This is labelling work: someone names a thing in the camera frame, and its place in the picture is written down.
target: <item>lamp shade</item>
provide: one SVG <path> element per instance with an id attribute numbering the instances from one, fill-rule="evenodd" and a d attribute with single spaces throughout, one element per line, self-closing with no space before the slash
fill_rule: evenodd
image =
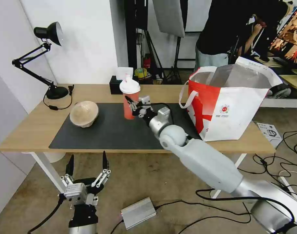
<path id="1" fill-rule="evenodd" d="M 63 32 L 59 22 L 50 24 L 47 28 L 34 28 L 34 34 L 41 39 L 50 39 L 55 44 L 62 46 Z"/>

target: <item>sneaker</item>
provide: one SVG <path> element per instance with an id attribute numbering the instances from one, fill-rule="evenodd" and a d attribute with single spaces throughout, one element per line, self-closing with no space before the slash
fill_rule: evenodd
<path id="1" fill-rule="evenodd" d="M 273 95 L 273 92 L 271 90 L 268 90 L 267 94 L 266 94 L 266 98 L 269 98 L 270 96 Z"/>
<path id="2" fill-rule="evenodd" d="M 291 88 L 286 84 L 279 84 L 270 89 L 272 91 L 272 95 L 268 98 L 272 99 L 281 99 L 286 98 L 291 94 Z"/>

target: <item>desk lamp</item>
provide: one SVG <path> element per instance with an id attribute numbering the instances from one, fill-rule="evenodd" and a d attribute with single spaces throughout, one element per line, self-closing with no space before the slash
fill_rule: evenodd
<path id="1" fill-rule="evenodd" d="M 54 85 L 54 82 L 51 80 L 48 80 L 44 77 L 41 77 L 37 75 L 36 73 L 30 71 L 29 69 L 25 68 L 24 65 L 26 63 L 29 63 L 30 61 L 38 58 L 39 56 L 45 54 L 46 52 L 50 51 L 51 49 L 51 43 L 48 42 L 48 39 L 50 39 L 55 44 L 61 46 L 61 43 L 63 41 L 63 32 L 61 25 L 58 22 L 54 22 L 50 24 L 47 28 L 40 28 L 36 27 L 34 28 L 34 34 L 36 37 L 40 38 L 44 43 L 39 46 L 38 48 L 32 50 L 31 52 L 23 55 L 22 57 L 15 59 L 12 61 L 13 66 L 21 69 L 22 71 L 26 72 L 27 74 L 35 77 L 37 80 L 41 81 L 42 83 L 45 83 L 47 86 L 49 86 L 48 91 L 46 92 L 46 96 L 48 99 L 60 99 L 65 97 L 68 94 L 68 90 L 65 87 L 57 87 Z M 27 57 L 30 54 L 34 53 L 35 51 L 44 48 L 45 50 L 41 50 L 42 52 L 32 56 Z"/>

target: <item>table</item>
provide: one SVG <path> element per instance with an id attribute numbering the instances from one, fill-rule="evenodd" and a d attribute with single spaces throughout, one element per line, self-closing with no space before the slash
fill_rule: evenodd
<path id="1" fill-rule="evenodd" d="M 273 67 L 282 67 L 280 64 L 275 62 L 272 57 L 269 57 L 268 62 L 264 62 L 263 60 L 260 60 L 259 57 L 255 57 L 255 60 L 262 63 L 265 66 L 273 66 Z M 286 83 L 288 83 L 291 87 L 297 89 L 297 75 L 279 75 L 282 80 L 284 80 Z M 283 99 L 270 99 L 266 98 L 261 104 L 261 107 L 289 107 L 289 108 L 297 108 L 297 98 L 283 98 Z"/>
<path id="2" fill-rule="evenodd" d="M 150 95 L 151 102 L 177 103 L 182 85 L 141 85 L 141 96 Z M 73 91 L 73 104 L 80 101 L 93 101 L 96 103 L 122 103 L 122 95 L 111 95 L 107 84 L 76 84 Z M 58 107 L 67 106 L 70 97 L 59 100 L 46 100 L 47 104 Z M 115 152 L 115 153 L 169 153 L 166 150 L 115 150 L 115 149 L 50 149 L 49 145 L 67 118 L 72 106 L 65 110 L 50 110 L 43 102 L 23 120 L 23 122 L 2 142 L 0 151 L 29 152 L 54 185 L 62 193 L 65 185 L 43 152 Z M 239 140 L 208 142 L 218 151 L 228 154 L 241 154 L 236 162 L 240 162 L 248 153 L 272 154 L 275 149 L 263 136 L 254 123 L 250 123 Z"/>

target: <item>fire extinguisher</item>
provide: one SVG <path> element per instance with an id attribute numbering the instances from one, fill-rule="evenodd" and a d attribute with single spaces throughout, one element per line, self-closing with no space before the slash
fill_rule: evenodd
<path id="1" fill-rule="evenodd" d="M 143 67 L 148 69 L 151 67 L 151 57 L 150 54 L 145 54 L 143 59 Z"/>

